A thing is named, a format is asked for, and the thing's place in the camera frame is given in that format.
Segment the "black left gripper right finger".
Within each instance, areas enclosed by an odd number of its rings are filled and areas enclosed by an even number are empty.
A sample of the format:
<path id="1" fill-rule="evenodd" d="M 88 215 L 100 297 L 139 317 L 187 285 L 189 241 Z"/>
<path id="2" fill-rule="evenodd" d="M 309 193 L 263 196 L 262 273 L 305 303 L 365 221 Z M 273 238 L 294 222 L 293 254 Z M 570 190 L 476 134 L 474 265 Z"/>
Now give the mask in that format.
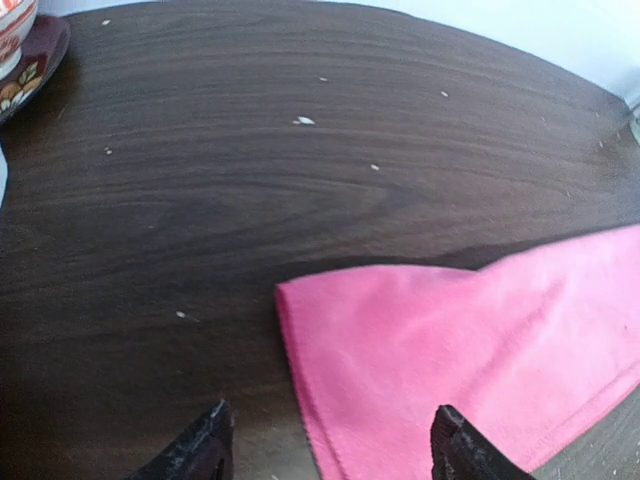
<path id="1" fill-rule="evenodd" d="M 441 405 L 430 429 L 433 480 L 532 480 L 455 407 Z"/>

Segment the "pink towel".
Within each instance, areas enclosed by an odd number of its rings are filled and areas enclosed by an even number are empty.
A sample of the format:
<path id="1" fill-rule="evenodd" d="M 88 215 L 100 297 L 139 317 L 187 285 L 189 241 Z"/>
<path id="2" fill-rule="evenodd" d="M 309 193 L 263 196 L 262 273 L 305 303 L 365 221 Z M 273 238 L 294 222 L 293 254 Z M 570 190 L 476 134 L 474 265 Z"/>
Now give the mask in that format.
<path id="1" fill-rule="evenodd" d="M 325 479 L 427 479 L 438 407 L 534 471 L 639 384 L 639 230 L 480 270 L 378 265 L 280 284 L 276 305 Z"/>

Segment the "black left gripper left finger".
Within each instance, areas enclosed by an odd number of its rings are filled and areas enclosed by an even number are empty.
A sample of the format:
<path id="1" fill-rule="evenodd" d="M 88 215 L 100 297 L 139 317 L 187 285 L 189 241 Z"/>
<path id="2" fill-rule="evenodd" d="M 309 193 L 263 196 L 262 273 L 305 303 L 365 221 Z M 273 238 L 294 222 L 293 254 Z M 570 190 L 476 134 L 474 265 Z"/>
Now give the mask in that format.
<path id="1" fill-rule="evenodd" d="M 233 438 L 234 421 L 229 405 L 220 400 L 126 479 L 231 480 Z"/>

